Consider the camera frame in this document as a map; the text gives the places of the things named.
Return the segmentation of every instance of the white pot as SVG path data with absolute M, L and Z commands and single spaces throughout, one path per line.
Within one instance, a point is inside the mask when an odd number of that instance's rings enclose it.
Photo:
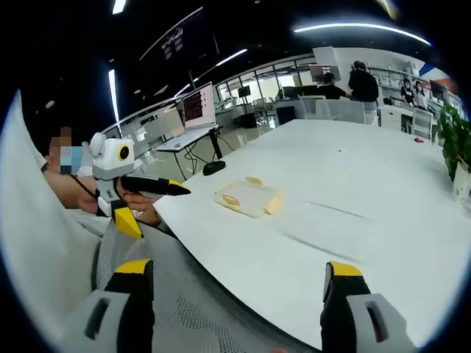
M 466 164 L 458 163 L 456 166 L 455 180 L 453 181 L 453 196 L 455 199 L 468 197 L 471 190 L 471 174 Z

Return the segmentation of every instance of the green leaves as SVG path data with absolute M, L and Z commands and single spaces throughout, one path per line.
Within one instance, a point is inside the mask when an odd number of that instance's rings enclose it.
M 459 161 L 471 165 L 471 123 L 462 119 L 458 110 L 449 104 L 445 104 L 438 122 L 439 137 L 445 140 L 443 157 L 453 180 Z

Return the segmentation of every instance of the potted plant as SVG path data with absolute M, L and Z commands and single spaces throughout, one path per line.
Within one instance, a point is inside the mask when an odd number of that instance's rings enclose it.
M 471 188 L 471 123 L 446 104 L 440 114 L 439 137 L 444 141 L 443 157 L 453 181 L 453 194 L 460 198 Z

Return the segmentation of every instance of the gray mesh fabric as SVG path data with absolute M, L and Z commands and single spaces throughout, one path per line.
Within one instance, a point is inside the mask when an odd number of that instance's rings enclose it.
M 153 259 L 154 352 L 270 353 L 275 348 L 289 353 L 317 352 L 268 324 L 234 299 L 178 240 L 141 225 L 145 238 L 129 242 L 121 239 L 126 235 L 111 227 L 114 228 L 113 223 L 103 237 L 99 255 L 101 269 L 97 271 L 102 278 L 97 281 L 106 283 L 110 278 L 109 269 L 128 261 L 125 259 L 135 260 L 144 254 L 143 257 Z

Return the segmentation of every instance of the white cabinet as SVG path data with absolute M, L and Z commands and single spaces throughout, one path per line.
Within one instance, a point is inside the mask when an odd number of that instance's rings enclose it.
M 401 131 L 401 113 L 390 107 L 380 107 L 381 127 Z

